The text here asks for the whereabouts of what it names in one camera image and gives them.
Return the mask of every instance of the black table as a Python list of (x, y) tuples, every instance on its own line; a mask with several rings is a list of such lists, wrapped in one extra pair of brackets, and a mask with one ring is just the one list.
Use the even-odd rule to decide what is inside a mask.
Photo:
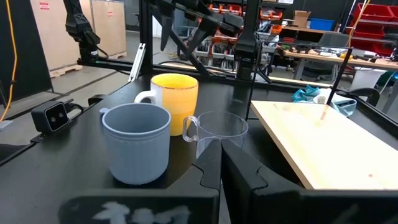
[[(106, 148), (100, 123), (101, 108), (111, 108), (134, 101), (135, 96), (148, 90), (150, 77), (141, 76), (90, 110), (73, 120), (52, 137), (0, 167), (1, 223), (57, 223), (59, 205), (72, 195), (87, 189), (129, 188), (113, 178), (108, 170)], [(248, 86), (200, 82), (195, 114), (226, 110), (245, 116), (249, 100)], [(291, 101), (292, 93), (274, 90), (254, 90), (253, 100)], [(397, 139), (367, 118), (360, 110), (350, 117), (370, 133), (394, 148)], [(249, 132), (244, 150), (265, 165), (299, 183), (283, 155), (258, 120), (249, 120)], [(170, 142), (169, 167), (156, 181), (145, 188), (166, 188), (175, 182), (195, 159), (195, 143), (181, 136)]]

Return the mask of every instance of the yellow cable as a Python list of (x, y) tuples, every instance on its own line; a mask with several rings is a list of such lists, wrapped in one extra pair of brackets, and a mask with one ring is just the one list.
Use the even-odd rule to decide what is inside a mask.
[(351, 47), (351, 38), (353, 38), (353, 34), (354, 34), (354, 30), (356, 28), (356, 25), (358, 25), (359, 20), (362, 17), (362, 14), (365, 12), (366, 7), (368, 6), (368, 4), (371, 2), (371, 0), (368, 0), (365, 5), (363, 5), (363, 10), (359, 13), (359, 16), (353, 26), (353, 28), (351, 28), (351, 31), (349, 32), (349, 41), (348, 41), (348, 47)]
[(4, 110), (4, 113), (1, 116), (0, 121), (3, 121), (4, 118), (6, 117), (7, 111), (10, 108), (11, 101), (12, 101), (12, 89), (14, 88), (14, 81), (15, 81), (15, 72), (17, 70), (17, 47), (15, 45), (15, 39), (14, 39), (14, 27), (12, 26), (12, 19), (11, 19), (11, 10), (10, 10), (10, 4), (9, 0), (6, 0), (7, 3), (7, 13), (8, 13), (8, 21), (10, 23), (10, 32), (11, 32), (11, 40), (12, 40), (12, 47), (14, 48), (14, 68), (12, 69), (12, 78), (11, 78), (11, 85), (10, 85), (10, 94), (8, 98), (8, 103), (6, 110)]

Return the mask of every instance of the blue storage bin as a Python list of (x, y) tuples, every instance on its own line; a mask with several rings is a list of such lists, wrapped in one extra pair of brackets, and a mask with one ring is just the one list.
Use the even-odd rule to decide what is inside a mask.
[(331, 31), (334, 21), (328, 19), (309, 19), (311, 21), (310, 28), (317, 30)]

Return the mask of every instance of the wooden pallet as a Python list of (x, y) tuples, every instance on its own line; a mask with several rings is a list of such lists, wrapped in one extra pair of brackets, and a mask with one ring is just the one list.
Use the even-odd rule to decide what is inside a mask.
[(50, 71), (50, 77), (51, 78), (60, 77), (61, 75), (66, 74), (66, 72), (69, 72), (69, 71), (72, 71), (72, 70), (79, 71), (82, 68), (83, 68), (83, 66), (81, 66), (81, 65), (65, 66), (63, 68), (59, 68), (59, 69)]
[(109, 58), (110, 59), (118, 59), (118, 58), (126, 57), (126, 56), (127, 56), (127, 52), (121, 52), (116, 55), (109, 56)]

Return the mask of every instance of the blue mug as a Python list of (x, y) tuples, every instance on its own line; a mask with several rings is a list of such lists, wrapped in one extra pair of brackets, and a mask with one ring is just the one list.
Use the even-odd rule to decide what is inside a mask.
[(131, 185), (159, 178), (169, 164), (170, 113), (149, 103), (128, 103), (100, 112), (112, 175)]

